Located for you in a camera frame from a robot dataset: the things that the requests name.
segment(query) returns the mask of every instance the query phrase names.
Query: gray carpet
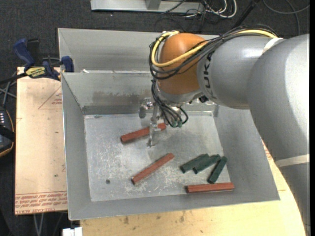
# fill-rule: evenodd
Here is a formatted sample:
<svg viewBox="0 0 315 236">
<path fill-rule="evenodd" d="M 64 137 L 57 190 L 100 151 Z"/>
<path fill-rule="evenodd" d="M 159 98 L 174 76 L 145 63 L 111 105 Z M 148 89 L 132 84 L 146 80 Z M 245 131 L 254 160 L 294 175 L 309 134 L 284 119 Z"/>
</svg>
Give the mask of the gray carpet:
<svg viewBox="0 0 315 236">
<path fill-rule="evenodd" d="M 90 0 L 0 0 L 0 80 L 10 77 L 15 67 L 22 65 L 13 53 L 12 46 L 20 38 L 39 38 L 40 51 L 44 55 L 58 57 L 58 28 L 104 29 L 161 32 L 184 30 L 203 34 L 220 34 L 231 29 L 251 0 L 237 0 L 238 12 L 232 19 L 219 20 L 210 16 L 209 21 L 188 20 L 175 14 L 141 12 L 91 12 Z M 305 7 L 310 0 L 289 0 L 295 9 Z M 290 11 L 285 0 L 266 0 L 276 10 Z M 299 34 L 310 31 L 310 9 L 298 13 Z M 298 34 L 294 14 L 282 15 L 269 10 L 261 1 L 243 24 L 263 24 L 278 35 L 289 38 Z M 15 120 L 16 102 L 8 98 L 6 108 Z M 14 151 L 0 158 L 0 236 L 8 229 L 16 236 L 33 236 L 32 216 L 14 216 Z M 50 236 L 60 217 L 59 213 L 45 215 L 42 235 Z M 63 216 L 60 228 L 69 226 Z"/>
</svg>

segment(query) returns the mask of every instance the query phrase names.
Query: green block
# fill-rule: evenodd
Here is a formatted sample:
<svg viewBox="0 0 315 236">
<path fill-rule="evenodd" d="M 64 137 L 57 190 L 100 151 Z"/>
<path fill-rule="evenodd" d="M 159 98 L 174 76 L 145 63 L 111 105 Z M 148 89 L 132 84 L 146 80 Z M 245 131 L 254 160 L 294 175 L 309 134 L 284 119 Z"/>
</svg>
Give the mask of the green block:
<svg viewBox="0 0 315 236">
<path fill-rule="evenodd" d="M 205 158 L 203 161 L 199 162 L 194 168 L 193 171 L 197 174 L 204 169 L 207 169 L 211 165 L 214 165 L 216 162 L 220 160 L 220 155 L 212 155 L 208 158 Z"/>
<path fill-rule="evenodd" d="M 219 175 L 221 174 L 223 168 L 226 165 L 226 162 L 227 162 L 227 158 L 223 156 L 221 160 L 219 161 L 219 163 L 214 168 L 214 170 L 212 171 L 210 177 L 208 178 L 208 183 L 215 183 L 218 180 Z"/>
<path fill-rule="evenodd" d="M 180 168 L 182 170 L 183 173 L 190 171 L 193 169 L 193 167 L 195 167 L 196 165 L 199 165 L 200 162 L 202 162 L 203 160 L 205 160 L 206 158 L 209 158 L 208 154 L 202 154 L 198 157 L 196 157 L 195 159 L 189 161 L 188 163 L 182 165 Z"/>
</svg>

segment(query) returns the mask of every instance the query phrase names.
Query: red stick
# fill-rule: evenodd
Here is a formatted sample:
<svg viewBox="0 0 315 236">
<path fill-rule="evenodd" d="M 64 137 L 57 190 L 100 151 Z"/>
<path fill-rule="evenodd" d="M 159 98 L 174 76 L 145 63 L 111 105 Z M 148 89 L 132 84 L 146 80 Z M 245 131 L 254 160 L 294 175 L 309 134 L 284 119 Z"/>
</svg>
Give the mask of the red stick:
<svg viewBox="0 0 315 236">
<path fill-rule="evenodd" d="M 160 123 L 159 125 L 157 125 L 157 127 L 160 128 L 161 130 L 166 129 L 165 123 Z M 147 136 L 147 135 L 149 135 L 149 133 L 150 133 L 150 129 L 149 129 L 149 127 L 146 127 L 146 128 L 131 132 L 129 134 L 122 135 L 120 137 L 120 140 L 124 144 L 124 143 L 128 143 L 128 142 L 132 142 L 138 138 Z"/>
<path fill-rule="evenodd" d="M 140 180 L 147 177 L 152 172 L 156 171 L 158 168 L 163 166 L 168 161 L 172 160 L 175 156 L 172 153 L 167 154 L 166 156 L 162 157 L 158 161 L 156 161 L 154 164 L 150 165 L 149 167 L 145 168 L 142 172 L 138 173 L 134 177 L 131 178 L 131 182 L 133 184 L 136 184 Z"/>
<path fill-rule="evenodd" d="M 213 183 L 186 186 L 187 193 L 207 192 L 207 191 L 230 191 L 234 189 L 233 183 Z"/>
</svg>

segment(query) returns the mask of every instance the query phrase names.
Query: blue clamp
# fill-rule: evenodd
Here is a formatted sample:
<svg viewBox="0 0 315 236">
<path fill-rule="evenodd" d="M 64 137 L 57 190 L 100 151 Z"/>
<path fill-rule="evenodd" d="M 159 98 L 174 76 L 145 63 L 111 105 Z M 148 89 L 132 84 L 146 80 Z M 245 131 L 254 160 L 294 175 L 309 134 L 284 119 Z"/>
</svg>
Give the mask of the blue clamp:
<svg viewBox="0 0 315 236">
<path fill-rule="evenodd" d="M 13 46 L 14 53 L 24 62 L 24 72 L 31 78 L 49 78 L 53 80 L 60 80 L 60 73 L 56 71 L 49 61 L 43 61 L 42 65 L 35 66 L 35 60 L 27 49 L 27 41 L 25 38 L 17 41 Z M 69 56 L 64 56 L 61 59 L 64 65 L 65 72 L 74 72 L 74 65 Z"/>
<path fill-rule="evenodd" d="M 65 72 L 74 72 L 74 65 L 72 59 L 69 56 L 64 56 L 61 58 L 61 62 L 64 65 Z"/>
</svg>

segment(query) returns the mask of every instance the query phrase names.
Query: cardboard sheet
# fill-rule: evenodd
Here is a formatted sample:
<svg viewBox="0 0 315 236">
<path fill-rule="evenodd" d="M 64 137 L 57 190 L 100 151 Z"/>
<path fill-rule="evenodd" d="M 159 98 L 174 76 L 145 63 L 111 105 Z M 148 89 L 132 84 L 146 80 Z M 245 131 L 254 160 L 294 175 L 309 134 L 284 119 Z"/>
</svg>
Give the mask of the cardboard sheet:
<svg viewBox="0 0 315 236">
<path fill-rule="evenodd" d="M 61 83 L 17 81 L 15 214 L 67 210 Z"/>
</svg>

